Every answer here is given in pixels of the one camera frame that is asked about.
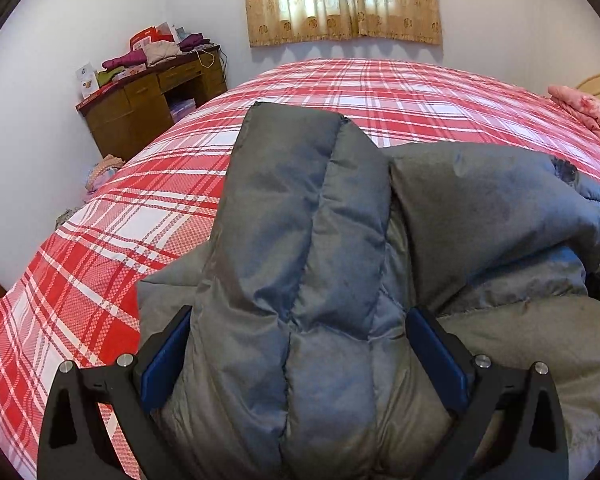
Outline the clothes pile on floor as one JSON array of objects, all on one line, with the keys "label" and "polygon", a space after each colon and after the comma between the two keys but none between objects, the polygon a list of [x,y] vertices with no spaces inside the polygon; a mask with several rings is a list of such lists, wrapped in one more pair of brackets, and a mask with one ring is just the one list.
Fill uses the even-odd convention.
[{"label": "clothes pile on floor", "polygon": [[84,184],[84,194],[82,204],[65,210],[55,221],[55,228],[58,229],[67,220],[69,220],[84,204],[87,204],[93,196],[108,183],[116,173],[124,166],[125,161],[114,155],[106,155],[97,165],[95,165],[88,174]]}]

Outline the boxes inside desk shelf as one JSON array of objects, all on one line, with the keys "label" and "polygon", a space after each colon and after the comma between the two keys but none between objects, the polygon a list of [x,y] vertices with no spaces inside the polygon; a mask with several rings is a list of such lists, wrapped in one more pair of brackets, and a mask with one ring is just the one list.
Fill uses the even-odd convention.
[{"label": "boxes inside desk shelf", "polygon": [[192,114],[197,109],[197,104],[194,99],[187,99],[170,104],[170,113],[174,124]]}]

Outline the clothes pile on desk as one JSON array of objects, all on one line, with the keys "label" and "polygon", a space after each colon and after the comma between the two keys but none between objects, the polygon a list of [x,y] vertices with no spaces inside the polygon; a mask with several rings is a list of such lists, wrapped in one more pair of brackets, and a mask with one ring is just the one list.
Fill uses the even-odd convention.
[{"label": "clothes pile on desk", "polygon": [[207,50],[213,46],[213,42],[200,32],[186,32],[184,29],[175,28],[166,23],[155,27],[160,28],[163,32],[170,30],[173,40],[148,44],[143,49],[129,50],[124,55],[102,62],[102,69],[97,72],[100,88],[110,84],[117,76],[122,76],[132,68],[148,68],[179,55],[189,54],[196,50]]}]

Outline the white card box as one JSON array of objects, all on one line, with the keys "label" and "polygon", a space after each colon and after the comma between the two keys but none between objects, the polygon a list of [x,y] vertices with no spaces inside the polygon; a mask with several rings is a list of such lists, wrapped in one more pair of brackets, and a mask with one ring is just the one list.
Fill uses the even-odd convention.
[{"label": "white card box", "polygon": [[81,96],[84,100],[99,90],[97,72],[91,63],[86,63],[76,71],[76,79],[79,81]]}]

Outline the brown wooden desk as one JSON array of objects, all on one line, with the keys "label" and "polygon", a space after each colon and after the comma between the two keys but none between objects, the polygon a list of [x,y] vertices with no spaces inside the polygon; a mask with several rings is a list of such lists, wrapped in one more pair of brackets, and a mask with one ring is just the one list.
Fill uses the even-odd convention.
[{"label": "brown wooden desk", "polygon": [[175,124],[172,110],[201,107],[227,90],[216,44],[114,81],[76,106],[100,154],[129,160]]}]

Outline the grey puffer jacket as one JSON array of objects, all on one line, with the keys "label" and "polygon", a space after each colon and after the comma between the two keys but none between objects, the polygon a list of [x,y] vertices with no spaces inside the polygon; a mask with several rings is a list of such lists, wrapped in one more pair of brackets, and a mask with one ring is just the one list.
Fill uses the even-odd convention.
[{"label": "grey puffer jacket", "polygon": [[600,183],[495,144],[378,148],[349,118],[248,110],[208,240],[137,285],[189,306],[155,419],[198,479],[407,479],[449,429],[405,335],[428,309],[498,364],[548,365],[569,474],[600,461]]}]

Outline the red gift box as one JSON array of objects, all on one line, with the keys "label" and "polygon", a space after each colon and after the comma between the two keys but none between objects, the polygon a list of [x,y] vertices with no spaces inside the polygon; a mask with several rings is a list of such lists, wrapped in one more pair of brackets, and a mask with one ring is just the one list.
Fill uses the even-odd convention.
[{"label": "red gift box", "polygon": [[172,41],[173,35],[170,30],[163,32],[160,28],[151,26],[137,32],[129,40],[131,51],[143,49],[148,44],[154,44],[158,41]]}]

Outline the red plaid bed cover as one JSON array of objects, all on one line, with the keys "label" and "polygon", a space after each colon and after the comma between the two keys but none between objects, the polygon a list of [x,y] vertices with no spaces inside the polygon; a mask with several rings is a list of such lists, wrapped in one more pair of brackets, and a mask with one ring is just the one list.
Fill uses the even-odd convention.
[{"label": "red plaid bed cover", "polygon": [[0,448],[35,475],[58,365],[140,341],[135,285],[210,234],[230,151],[257,101],[334,110],[380,146],[486,142],[547,152],[600,181],[600,140],[542,94],[405,61],[288,63],[199,107],[132,158],[38,248],[0,299]]}]

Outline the beige patterned window curtain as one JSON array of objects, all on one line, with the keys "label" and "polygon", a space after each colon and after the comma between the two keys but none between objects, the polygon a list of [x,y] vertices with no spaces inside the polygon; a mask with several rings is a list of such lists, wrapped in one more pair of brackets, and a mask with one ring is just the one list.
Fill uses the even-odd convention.
[{"label": "beige patterned window curtain", "polygon": [[251,47],[363,37],[442,44],[438,0],[245,0]]}]

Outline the pink floral pillow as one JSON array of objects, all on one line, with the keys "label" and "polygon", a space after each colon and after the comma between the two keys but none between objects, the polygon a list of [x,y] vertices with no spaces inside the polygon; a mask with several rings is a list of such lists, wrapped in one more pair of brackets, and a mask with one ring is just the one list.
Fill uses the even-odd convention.
[{"label": "pink floral pillow", "polygon": [[567,86],[549,86],[550,99],[600,139],[600,99]]}]

